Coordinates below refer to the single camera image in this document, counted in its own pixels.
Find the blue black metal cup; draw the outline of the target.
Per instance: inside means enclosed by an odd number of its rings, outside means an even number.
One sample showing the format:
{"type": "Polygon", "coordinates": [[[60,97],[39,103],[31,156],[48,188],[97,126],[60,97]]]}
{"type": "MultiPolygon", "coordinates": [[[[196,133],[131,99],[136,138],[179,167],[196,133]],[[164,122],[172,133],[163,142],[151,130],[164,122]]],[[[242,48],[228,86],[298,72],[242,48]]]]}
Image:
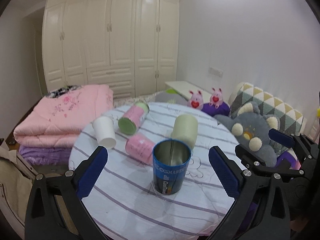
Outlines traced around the blue black metal cup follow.
{"type": "Polygon", "coordinates": [[[152,150],[153,183],[161,194],[178,192],[185,178],[192,151],[184,142],[167,139],[152,150]]]}

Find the white paper cup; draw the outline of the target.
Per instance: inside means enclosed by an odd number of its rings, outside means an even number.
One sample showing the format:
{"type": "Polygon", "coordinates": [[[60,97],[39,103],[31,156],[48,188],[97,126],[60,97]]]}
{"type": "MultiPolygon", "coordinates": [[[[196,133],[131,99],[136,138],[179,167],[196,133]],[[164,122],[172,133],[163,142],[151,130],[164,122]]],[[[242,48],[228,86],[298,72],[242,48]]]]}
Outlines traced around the white paper cup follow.
{"type": "Polygon", "coordinates": [[[114,123],[111,118],[108,116],[100,116],[93,121],[92,126],[98,145],[104,146],[106,149],[112,149],[116,146],[114,123]]]}

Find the triangle patterned quilted pillow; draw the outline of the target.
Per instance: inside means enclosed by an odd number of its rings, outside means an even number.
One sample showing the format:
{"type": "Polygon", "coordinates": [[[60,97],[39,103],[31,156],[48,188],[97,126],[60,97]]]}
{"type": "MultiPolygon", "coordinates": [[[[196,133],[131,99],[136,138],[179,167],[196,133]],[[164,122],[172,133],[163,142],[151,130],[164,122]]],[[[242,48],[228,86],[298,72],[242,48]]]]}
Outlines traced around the triangle patterned quilted pillow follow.
{"type": "Polygon", "coordinates": [[[258,105],[261,115],[274,114],[279,118],[281,132],[296,135],[304,132],[306,118],[300,111],[280,98],[247,82],[238,84],[229,97],[230,115],[234,116],[241,106],[251,101],[258,105]]]}

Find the grey cat plush toy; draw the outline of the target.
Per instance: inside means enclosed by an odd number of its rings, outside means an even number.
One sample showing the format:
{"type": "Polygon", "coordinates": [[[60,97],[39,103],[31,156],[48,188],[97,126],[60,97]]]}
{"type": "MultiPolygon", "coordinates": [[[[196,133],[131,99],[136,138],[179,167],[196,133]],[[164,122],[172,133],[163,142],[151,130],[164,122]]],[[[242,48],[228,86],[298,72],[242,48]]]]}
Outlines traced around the grey cat plush toy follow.
{"type": "Polygon", "coordinates": [[[280,120],[276,115],[260,114],[257,103],[250,101],[241,106],[234,117],[218,114],[214,118],[234,135],[240,145],[262,159],[266,166],[276,166],[276,150],[279,147],[268,135],[269,130],[280,129],[280,120]]]}

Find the folded purple blanket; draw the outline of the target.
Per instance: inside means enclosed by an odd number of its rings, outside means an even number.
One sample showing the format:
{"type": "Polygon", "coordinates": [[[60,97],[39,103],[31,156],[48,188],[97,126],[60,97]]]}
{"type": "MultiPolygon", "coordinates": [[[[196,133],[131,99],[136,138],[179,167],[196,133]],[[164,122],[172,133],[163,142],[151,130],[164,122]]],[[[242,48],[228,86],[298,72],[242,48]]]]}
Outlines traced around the folded purple blanket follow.
{"type": "Polygon", "coordinates": [[[66,165],[71,150],[71,148],[40,148],[21,145],[18,152],[30,165],[66,165]]]}

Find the purple round cushion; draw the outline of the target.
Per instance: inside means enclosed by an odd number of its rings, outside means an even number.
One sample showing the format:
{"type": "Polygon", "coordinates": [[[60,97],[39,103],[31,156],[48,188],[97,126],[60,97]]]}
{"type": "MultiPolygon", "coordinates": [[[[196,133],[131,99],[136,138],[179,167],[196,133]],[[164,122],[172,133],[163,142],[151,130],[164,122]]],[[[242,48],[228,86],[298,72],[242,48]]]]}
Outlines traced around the purple round cushion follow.
{"type": "Polygon", "coordinates": [[[223,102],[218,108],[215,108],[214,105],[210,106],[209,103],[204,103],[201,111],[211,117],[214,117],[215,115],[229,116],[230,107],[225,102],[223,102]]]}

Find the beige jacket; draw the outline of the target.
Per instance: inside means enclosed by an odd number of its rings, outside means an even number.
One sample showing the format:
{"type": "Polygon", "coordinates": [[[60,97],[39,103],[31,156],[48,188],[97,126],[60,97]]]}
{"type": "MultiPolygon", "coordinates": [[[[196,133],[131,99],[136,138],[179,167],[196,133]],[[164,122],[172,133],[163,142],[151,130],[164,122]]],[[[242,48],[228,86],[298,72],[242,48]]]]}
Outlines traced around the beige jacket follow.
{"type": "Polygon", "coordinates": [[[33,181],[18,169],[15,150],[1,147],[1,203],[24,224],[33,181]]]}

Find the folded pink quilt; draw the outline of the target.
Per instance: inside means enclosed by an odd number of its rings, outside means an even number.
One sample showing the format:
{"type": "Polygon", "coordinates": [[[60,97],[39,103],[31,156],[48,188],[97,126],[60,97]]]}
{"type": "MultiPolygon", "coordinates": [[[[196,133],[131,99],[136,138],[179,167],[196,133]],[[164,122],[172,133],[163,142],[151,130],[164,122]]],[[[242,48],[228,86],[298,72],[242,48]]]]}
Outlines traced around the folded pink quilt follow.
{"type": "Polygon", "coordinates": [[[113,108],[108,85],[86,85],[57,98],[43,97],[14,129],[22,146],[71,148],[87,124],[113,108]]]}

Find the right pink bunny plush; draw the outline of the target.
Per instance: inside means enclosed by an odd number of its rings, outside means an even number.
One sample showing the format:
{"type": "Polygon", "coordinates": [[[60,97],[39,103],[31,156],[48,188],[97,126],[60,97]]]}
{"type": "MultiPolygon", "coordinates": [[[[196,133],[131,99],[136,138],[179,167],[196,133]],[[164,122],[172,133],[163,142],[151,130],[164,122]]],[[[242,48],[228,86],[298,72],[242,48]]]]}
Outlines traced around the right pink bunny plush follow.
{"type": "Polygon", "coordinates": [[[213,90],[213,93],[209,99],[209,105],[214,106],[216,109],[218,109],[223,103],[222,89],[212,88],[212,90],[213,90]]]}

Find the striped white quilted table cover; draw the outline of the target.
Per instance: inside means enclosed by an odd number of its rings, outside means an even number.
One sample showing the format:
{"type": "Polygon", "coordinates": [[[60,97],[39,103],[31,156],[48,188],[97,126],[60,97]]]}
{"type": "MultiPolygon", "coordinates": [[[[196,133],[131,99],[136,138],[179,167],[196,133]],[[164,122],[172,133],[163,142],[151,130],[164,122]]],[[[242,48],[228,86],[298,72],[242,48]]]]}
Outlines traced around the striped white quilted table cover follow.
{"type": "Polygon", "coordinates": [[[208,152],[219,146],[235,160],[236,138],[209,115],[187,106],[152,102],[140,133],[158,143],[171,136],[175,119],[193,115],[198,135],[178,193],[162,195],[153,187],[153,170],[127,154],[128,136],[116,129],[116,146],[83,202],[104,233],[114,239],[197,239],[209,235],[233,204],[212,169],[208,152]]]}

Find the pink green lidded jar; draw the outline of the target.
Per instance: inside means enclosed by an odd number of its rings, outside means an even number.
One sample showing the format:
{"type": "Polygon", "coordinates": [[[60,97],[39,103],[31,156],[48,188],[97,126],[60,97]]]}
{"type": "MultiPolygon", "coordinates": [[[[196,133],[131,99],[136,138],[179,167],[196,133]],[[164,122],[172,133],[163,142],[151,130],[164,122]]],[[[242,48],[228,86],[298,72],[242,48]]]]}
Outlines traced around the pink green lidded jar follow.
{"type": "Polygon", "coordinates": [[[138,101],[118,120],[118,127],[121,133],[134,135],[142,126],[150,108],[147,103],[138,101]]]}

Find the black white patterned cloth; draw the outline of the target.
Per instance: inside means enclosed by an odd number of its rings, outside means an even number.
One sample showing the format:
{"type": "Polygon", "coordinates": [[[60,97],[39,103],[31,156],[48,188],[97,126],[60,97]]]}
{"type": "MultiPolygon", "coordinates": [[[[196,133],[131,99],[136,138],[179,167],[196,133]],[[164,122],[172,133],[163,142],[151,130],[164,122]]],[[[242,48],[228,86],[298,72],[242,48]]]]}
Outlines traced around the black white patterned cloth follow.
{"type": "Polygon", "coordinates": [[[71,91],[74,91],[74,90],[78,90],[80,89],[81,86],[80,85],[74,85],[74,86],[64,86],[64,87],[61,87],[59,89],[56,89],[56,90],[52,90],[51,92],[49,92],[48,94],[46,94],[46,97],[47,98],[58,98],[64,94],[67,94],[71,91]]]}

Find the white bedside table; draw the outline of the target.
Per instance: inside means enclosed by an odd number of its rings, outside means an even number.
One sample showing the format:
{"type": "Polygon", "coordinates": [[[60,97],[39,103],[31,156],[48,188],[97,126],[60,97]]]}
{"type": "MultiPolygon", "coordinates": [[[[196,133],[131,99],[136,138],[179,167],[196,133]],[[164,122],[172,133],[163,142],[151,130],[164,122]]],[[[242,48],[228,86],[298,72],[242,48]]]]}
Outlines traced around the white bedside table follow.
{"type": "Polygon", "coordinates": [[[189,93],[190,90],[193,91],[194,93],[200,90],[202,93],[204,103],[208,103],[211,96],[211,93],[187,81],[167,81],[165,82],[165,85],[168,89],[171,88],[175,90],[178,94],[180,94],[187,100],[189,100],[191,97],[191,94],[189,93]]]}

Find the grey green embroidered cushion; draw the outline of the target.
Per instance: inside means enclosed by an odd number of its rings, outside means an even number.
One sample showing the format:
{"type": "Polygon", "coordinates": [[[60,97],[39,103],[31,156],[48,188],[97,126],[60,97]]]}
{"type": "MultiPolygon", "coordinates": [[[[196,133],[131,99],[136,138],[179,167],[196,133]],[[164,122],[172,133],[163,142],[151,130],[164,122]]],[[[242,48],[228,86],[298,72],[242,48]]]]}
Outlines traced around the grey green embroidered cushion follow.
{"type": "Polygon", "coordinates": [[[167,91],[162,91],[155,96],[155,102],[163,102],[170,104],[177,104],[186,106],[188,101],[177,93],[168,93],[167,91]]]}

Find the white wall switch panel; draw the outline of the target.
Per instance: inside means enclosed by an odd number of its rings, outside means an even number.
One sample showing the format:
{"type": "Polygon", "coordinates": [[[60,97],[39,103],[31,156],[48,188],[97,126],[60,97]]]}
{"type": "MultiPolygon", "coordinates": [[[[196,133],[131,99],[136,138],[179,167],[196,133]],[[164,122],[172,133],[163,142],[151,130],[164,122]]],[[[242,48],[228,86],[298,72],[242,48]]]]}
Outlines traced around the white wall switch panel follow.
{"type": "Polygon", "coordinates": [[[213,75],[213,76],[223,77],[223,70],[210,67],[209,70],[208,70],[208,72],[209,72],[209,74],[211,74],[211,75],[213,75]]]}

